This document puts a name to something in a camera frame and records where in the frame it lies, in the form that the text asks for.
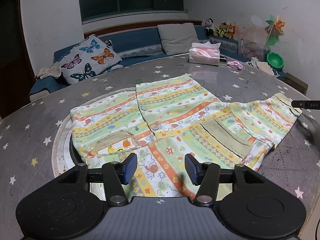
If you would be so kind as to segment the patterned green children's jacket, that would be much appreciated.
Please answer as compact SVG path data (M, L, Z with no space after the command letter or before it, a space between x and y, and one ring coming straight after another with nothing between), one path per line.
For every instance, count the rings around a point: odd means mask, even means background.
M222 102L191 77L143 83L71 110L72 142L89 168L137 155L128 197L194 197L185 155L258 170L301 115L281 93Z

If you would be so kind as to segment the small brown wooden stool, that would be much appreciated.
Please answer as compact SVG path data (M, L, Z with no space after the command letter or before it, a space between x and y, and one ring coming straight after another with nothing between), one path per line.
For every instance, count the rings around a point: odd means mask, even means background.
M289 86L293 87L297 91L301 92L302 94L306 95L308 90L308 84L303 82L302 80L298 79L297 77L291 75L290 73L285 73L283 77L283 81L288 84Z

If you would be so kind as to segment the round black induction cooktop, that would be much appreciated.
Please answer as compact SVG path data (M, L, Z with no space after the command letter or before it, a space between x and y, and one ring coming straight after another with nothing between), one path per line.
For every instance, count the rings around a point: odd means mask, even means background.
M72 137L69 140L69 153L70 153L71 159L75 165L84 164L80 154L77 152L77 150L75 149L75 147L73 145Z

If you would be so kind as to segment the green plastic bowl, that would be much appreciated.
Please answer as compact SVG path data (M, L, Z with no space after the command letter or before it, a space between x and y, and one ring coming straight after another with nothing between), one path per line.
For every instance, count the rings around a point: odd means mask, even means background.
M268 65L278 71L282 71L284 67L284 59L277 53L270 52L266 56Z

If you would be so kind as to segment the beige folded cloth on sofa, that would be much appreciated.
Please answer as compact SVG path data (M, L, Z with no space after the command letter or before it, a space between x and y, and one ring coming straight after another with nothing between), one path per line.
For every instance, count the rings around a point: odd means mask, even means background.
M268 75L274 76L274 72L267 62L261 62L256 57L252 57L250 60L250 64L253 67L256 67L259 70L267 73Z

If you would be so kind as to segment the clear plastic toy box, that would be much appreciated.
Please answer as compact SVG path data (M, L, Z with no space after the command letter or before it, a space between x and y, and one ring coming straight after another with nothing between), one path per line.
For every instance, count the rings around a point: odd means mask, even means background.
M266 61L266 55L269 52L270 48L258 42L243 39L238 42L238 54L249 60L255 57L259 61Z

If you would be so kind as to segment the grey star tablecloth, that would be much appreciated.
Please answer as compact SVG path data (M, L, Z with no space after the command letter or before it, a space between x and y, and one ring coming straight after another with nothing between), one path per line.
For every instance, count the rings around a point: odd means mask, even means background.
M53 142L69 111L108 92L136 84L190 75L220 100L264 100L276 93L293 100L304 95L265 72L245 65L198 66L186 56L167 57L108 72L31 103L1 121L1 239L21 239L15 218L19 201L54 177ZM319 111L303 111L284 140L263 160L260 174L287 191L303 193L310 210L319 192Z

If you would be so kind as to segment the colourful pinwheel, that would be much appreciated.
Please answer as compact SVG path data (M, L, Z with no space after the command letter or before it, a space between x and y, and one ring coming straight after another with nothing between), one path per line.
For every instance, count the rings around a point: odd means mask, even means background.
M266 31L268 36L266 39L265 46L274 46L278 41L279 37L283 35L283 28L285 27L285 22L282 21L280 16L271 15L268 20L266 20L268 27Z

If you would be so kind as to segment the orange fox plush toy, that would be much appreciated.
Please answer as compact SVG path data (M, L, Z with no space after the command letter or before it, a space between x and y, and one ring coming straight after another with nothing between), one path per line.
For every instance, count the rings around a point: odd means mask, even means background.
M230 24L225 33L225 38L233 40L235 31L236 31L236 26L234 24Z

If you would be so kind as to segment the pink tissue box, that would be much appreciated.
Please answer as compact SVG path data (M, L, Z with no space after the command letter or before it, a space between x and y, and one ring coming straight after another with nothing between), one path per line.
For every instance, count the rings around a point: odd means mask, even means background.
M192 43L189 49L189 62L218 66L220 62L220 44Z

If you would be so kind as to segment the butterfly print pillow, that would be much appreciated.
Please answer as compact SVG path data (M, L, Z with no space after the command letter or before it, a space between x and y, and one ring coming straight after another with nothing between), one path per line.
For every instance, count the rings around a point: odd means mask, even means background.
M121 57L112 46L106 45L100 38L91 35L74 46L61 61L63 77L70 85L97 76L112 67L119 67Z

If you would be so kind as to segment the beige crumpled cloth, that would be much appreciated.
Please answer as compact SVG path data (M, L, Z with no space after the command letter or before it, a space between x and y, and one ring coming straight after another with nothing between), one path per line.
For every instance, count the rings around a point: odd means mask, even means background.
M53 64L50 67L47 68L41 68L39 72L35 75L35 78L37 80L43 80L44 78L47 77L53 77L57 79L58 77L61 76L62 70L61 70L61 64Z

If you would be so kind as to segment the panda plush toy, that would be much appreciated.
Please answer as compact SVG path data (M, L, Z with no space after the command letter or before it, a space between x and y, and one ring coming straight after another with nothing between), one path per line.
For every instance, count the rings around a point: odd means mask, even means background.
M214 21L212 18L207 18L204 23L204 26L205 26L205 31L206 31L207 37L210 37L210 36L218 37L217 27L214 25Z

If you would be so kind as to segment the blue sofa bench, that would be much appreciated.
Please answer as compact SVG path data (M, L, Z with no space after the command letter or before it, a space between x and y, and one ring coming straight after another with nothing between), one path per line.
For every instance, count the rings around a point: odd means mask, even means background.
M240 55L240 42L236 40L228 40L225 38L212 38L206 35L204 26L195 26L197 38L201 43L204 42L220 42L220 52L237 61L247 62L250 59ZM120 65L124 67L131 66L149 60L160 59L166 57L161 45L161 38L156 27L143 28L137 30L125 31L111 35L99 37L107 46L121 57ZM38 79L33 85L29 99L31 102L57 90L69 86L65 78L45 77Z

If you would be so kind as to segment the grey plain pillow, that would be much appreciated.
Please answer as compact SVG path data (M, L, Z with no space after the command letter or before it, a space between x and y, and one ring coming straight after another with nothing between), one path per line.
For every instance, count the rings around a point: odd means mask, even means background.
M161 45L167 55L188 53L193 43L199 43L192 23L157 25Z

